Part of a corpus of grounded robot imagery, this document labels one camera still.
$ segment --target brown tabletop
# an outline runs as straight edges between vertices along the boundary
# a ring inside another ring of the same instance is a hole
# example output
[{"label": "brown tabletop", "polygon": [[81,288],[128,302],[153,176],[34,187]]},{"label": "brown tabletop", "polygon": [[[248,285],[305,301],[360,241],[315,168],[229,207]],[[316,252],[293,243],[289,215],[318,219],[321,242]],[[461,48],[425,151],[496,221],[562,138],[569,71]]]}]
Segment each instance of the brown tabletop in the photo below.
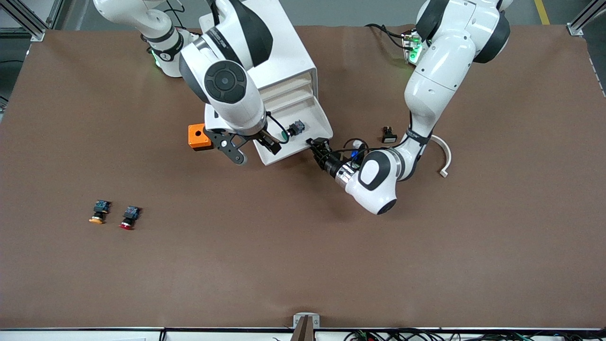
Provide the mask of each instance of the brown tabletop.
[{"label": "brown tabletop", "polygon": [[[298,27],[339,147],[408,124],[401,50]],[[187,146],[203,103],[138,32],[49,31],[0,124],[0,326],[602,327],[606,100],[582,38],[513,27],[475,64],[398,204],[361,208],[308,150]],[[113,202],[107,224],[87,220]],[[118,228],[128,205],[137,230]]]}]

